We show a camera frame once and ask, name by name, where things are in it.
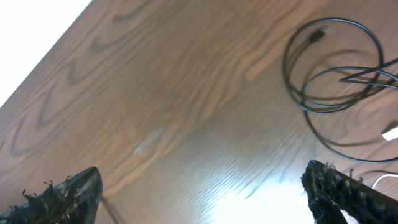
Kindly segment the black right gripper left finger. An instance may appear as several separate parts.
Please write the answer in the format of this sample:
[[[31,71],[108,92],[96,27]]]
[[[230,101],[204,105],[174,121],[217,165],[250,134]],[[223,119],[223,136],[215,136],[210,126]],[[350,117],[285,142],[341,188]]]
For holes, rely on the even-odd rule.
[[[1,223],[75,223],[94,224],[100,204],[103,181],[97,167],[68,176],[54,185],[50,180],[40,194],[22,193],[26,203],[12,205],[1,214]]]

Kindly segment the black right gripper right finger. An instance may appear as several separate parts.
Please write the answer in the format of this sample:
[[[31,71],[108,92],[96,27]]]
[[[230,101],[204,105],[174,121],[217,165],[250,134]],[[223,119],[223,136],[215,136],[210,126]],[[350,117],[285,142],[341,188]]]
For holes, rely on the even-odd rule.
[[[346,223],[345,211],[359,223],[397,224],[397,201],[338,172],[333,165],[310,160],[301,177],[315,223]]]

